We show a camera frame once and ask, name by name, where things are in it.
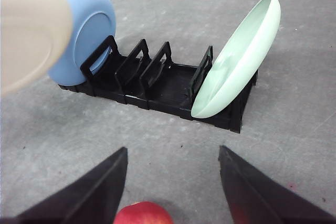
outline gray floor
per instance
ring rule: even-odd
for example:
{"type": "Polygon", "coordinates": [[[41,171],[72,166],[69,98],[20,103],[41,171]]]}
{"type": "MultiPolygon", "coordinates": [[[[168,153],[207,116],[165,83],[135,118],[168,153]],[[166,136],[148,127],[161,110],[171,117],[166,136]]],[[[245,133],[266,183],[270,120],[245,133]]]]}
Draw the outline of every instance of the gray floor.
{"type": "MultiPolygon", "coordinates": [[[[217,56],[258,0],[112,0],[123,54],[146,38],[175,62],[217,56]]],[[[241,134],[60,90],[47,76],[2,99],[1,212],[15,215],[121,146],[121,207],[164,206],[175,223],[232,223],[219,178],[226,144],[274,180],[336,215],[336,0],[279,0],[281,24],[259,69],[241,134]]]]}

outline red apple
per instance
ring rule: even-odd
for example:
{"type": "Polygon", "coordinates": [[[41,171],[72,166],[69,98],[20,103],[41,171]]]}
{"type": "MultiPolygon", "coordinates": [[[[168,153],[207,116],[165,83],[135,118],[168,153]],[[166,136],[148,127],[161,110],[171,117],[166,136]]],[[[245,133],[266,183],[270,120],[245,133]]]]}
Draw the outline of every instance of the red apple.
{"type": "Polygon", "coordinates": [[[168,212],[158,204],[143,201],[121,209],[113,224],[174,224],[168,212]]]}

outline blue plate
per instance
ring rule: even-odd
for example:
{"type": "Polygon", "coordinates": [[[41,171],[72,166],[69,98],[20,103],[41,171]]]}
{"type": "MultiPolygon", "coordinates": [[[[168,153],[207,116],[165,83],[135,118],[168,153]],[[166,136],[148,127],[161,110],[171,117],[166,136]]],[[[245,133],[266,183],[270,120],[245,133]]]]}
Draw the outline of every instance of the blue plate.
{"type": "MultiPolygon", "coordinates": [[[[110,0],[67,0],[73,18],[73,32],[64,54],[49,70],[49,76],[63,86],[74,86],[86,81],[80,71],[82,63],[109,35],[116,33],[116,21],[110,0]]],[[[90,70],[95,74],[104,64],[107,49],[90,70]]]]}

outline black dish rack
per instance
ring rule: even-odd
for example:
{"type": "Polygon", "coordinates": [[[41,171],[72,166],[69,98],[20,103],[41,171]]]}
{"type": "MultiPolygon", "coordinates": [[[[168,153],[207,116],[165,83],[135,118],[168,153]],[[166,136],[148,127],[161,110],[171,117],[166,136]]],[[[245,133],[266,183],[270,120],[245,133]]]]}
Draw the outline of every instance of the black dish rack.
{"type": "Polygon", "coordinates": [[[127,57],[122,56],[114,37],[110,35],[81,65],[80,70],[87,81],[76,86],[60,87],[177,115],[187,120],[210,123],[240,133],[244,108],[251,88],[256,84],[258,71],[225,109],[210,118],[198,119],[191,116],[191,108],[212,67],[212,46],[208,47],[198,67],[176,64],[172,61],[171,54],[169,42],[165,42],[151,59],[146,41],[142,39],[127,57]],[[105,63],[93,75],[90,67],[108,48],[112,50],[105,63]]]}

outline mint green plate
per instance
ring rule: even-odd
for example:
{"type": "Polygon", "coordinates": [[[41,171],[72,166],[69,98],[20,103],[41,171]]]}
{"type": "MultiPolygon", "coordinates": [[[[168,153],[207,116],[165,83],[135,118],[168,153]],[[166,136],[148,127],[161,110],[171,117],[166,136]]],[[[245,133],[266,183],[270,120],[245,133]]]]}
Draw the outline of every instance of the mint green plate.
{"type": "Polygon", "coordinates": [[[224,46],[200,91],[191,116],[208,118],[227,107],[258,70],[280,24],[278,0],[260,0],[224,46]]]}

